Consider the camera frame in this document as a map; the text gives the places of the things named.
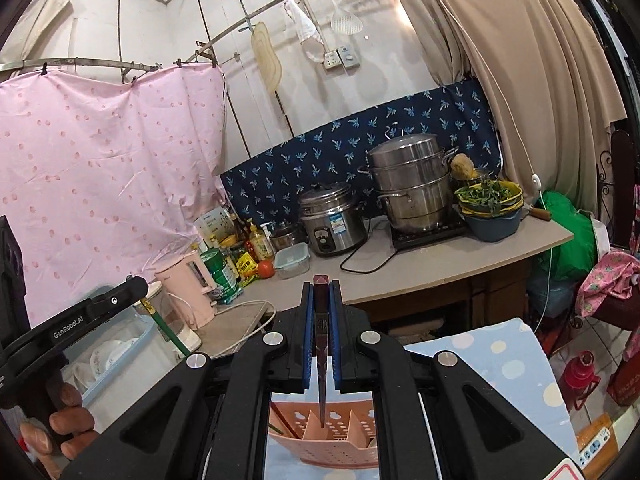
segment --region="blue gripper pad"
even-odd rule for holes
[[[305,339],[302,347],[303,356],[306,360],[306,366],[302,372],[302,381],[305,390],[309,388],[311,382],[311,357],[313,355],[313,338],[314,338],[314,286],[309,287],[309,296],[306,299],[306,322],[305,322]]]
[[[335,389],[340,390],[342,361],[340,360],[340,333],[338,332],[338,312],[335,306],[333,283],[329,286],[329,338],[331,339],[331,362],[334,368]]]

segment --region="yellow basket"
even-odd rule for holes
[[[497,215],[492,215],[491,213],[482,213],[482,212],[478,212],[478,211],[472,211],[471,209],[467,209],[466,207],[464,207],[462,204],[460,205],[460,212],[463,215],[466,215],[466,216],[477,216],[478,218],[498,218],[500,216],[504,216],[504,215],[507,215],[509,213],[513,213],[517,209],[520,209],[522,206],[524,206],[524,199],[522,197],[520,197],[520,201],[517,204],[501,208],[500,212]]]
[[[504,187],[506,189],[508,189],[509,191],[511,191],[511,193],[513,194],[512,196],[510,196],[507,200],[502,200],[500,202],[500,214],[508,212],[508,211],[514,211],[515,209],[517,209],[517,205],[523,200],[522,198],[522,188],[520,186],[518,186],[518,184],[516,184],[515,182],[511,182],[509,180],[500,180],[500,186]],[[471,189],[473,188],[479,188],[481,187],[482,184],[474,184],[473,186],[469,186]],[[491,210],[489,209],[489,206],[486,205],[480,205],[476,202],[471,202],[469,200],[465,200],[464,198],[461,198],[459,196],[459,192],[460,189],[456,191],[455,195],[456,198],[458,199],[458,201],[460,202],[460,207],[464,208],[465,210],[469,211],[470,213],[483,213],[488,215],[489,217],[492,216],[491,215]]]

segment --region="green canister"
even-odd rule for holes
[[[220,249],[209,249],[200,255],[207,269],[219,287],[213,291],[216,299],[226,300],[238,291],[238,282],[234,272]]]

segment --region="black electric stove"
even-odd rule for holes
[[[448,221],[437,227],[433,231],[416,234],[406,234],[391,228],[391,240],[396,251],[407,251],[418,247],[451,240],[459,236],[464,236],[469,232],[469,227],[465,221],[452,211]]]

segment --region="red bottle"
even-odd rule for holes
[[[600,377],[595,374],[594,357],[589,351],[580,352],[578,357],[569,361],[560,378],[560,393],[570,412],[581,410],[587,397],[600,384]]]

